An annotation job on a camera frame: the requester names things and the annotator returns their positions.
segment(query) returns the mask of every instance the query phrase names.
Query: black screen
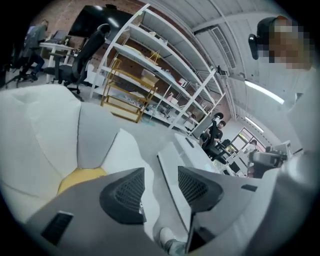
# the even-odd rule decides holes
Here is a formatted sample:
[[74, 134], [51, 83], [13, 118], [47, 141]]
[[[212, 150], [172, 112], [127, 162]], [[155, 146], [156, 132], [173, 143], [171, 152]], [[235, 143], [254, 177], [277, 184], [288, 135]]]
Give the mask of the black screen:
[[120, 10], [86, 5], [75, 19], [69, 35], [89, 38], [101, 24], [109, 24], [111, 31], [108, 40], [112, 41], [131, 17], [131, 14]]

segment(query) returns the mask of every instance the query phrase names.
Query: gray floor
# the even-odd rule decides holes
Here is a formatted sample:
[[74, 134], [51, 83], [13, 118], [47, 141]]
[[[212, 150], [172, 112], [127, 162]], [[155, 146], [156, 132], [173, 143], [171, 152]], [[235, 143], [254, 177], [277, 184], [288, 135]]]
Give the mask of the gray floor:
[[[19, 87], [28, 87], [43, 85], [46, 83], [46, 76], [41, 74], [37, 81], [21, 82]], [[13, 89], [16, 87], [16, 83], [12, 82], [8, 88]], [[89, 99], [91, 87], [80, 86], [82, 98], [84, 101], [100, 104], [100, 96], [94, 93], [94, 97]], [[158, 151], [161, 150], [167, 142], [173, 140], [176, 130], [169, 130], [167, 125], [154, 121], [153, 119], [148, 122], [149, 118], [145, 115], [139, 123], [131, 122], [126, 119], [117, 117], [117, 122], [120, 127], [129, 133], [131, 133], [139, 146], [142, 158], [151, 166], [154, 172], [153, 192], [160, 205], [160, 216], [154, 227], [154, 236], [158, 236], [158, 233], [162, 227], [170, 227], [177, 239], [181, 241], [187, 240], [187, 232], [185, 231], [183, 224], [180, 220], [178, 212], [175, 208], [174, 202], [171, 198], [168, 190], [159, 160], [157, 158]]]

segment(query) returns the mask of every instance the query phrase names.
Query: ceiling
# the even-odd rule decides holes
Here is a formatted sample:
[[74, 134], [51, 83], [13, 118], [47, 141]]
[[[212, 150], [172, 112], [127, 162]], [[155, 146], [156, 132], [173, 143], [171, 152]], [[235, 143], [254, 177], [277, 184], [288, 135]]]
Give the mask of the ceiling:
[[[293, 106], [295, 93], [303, 93], [306, 85], [315, 80], [315, 70], [300, 71], [270, 64], [268, 59], [254, 60], [248, 44], [249, 34], [257, 33], [257, 24], [267, 17], [288, 15], [275, 3], [266, 0], [149, 0], [152, 6], [165, 13], [204, 49], [215, 66], [228, 71], [228, 86], [234, 110], [240, 118], [251, 117], [274, 133], [281, 141], [286, 139], [279, 123]], [[212, 32], [218, 26], [235, 61], [230, 63], [219, 41]], [[265, 94], [245, 86], [244, 79], [253, 81], [285, 100], [280, 105]]]

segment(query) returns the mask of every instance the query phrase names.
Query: ceiling beam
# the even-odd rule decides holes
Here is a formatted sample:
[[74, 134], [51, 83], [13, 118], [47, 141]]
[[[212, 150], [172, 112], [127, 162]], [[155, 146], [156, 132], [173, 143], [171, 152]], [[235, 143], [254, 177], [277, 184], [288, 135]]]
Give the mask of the ceiling beam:
[[[237, 14], [231, 14], [225, 16], [225, 19], [228, 22], [237, 22], [237, 21], [243, 21], [248, 19], [264, 19], [268, 17], [277, 17], [279, 14], [271, 13], [271, 12], [265, 12], [265, 11], [250, 11], [250, 12], [241, 12]], [[218, 25], [221, 23], [225, 23], [226, 20], [223, 16], [219, 18], [214, 18], [211, 20], [208, 20], [192, 29], [193, 32], [197, 32], [199, 30]]]

